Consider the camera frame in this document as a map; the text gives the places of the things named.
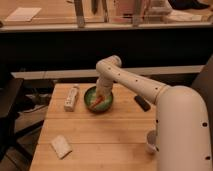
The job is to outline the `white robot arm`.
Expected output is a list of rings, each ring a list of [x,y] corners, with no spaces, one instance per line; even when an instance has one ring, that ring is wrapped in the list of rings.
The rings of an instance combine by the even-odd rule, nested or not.
[[[202,96],[187,86],[170,86],[121,68],[110,56],[97,62],[97,93],[118,82],[156,106],[156,171],[213,171],[210,123]]]

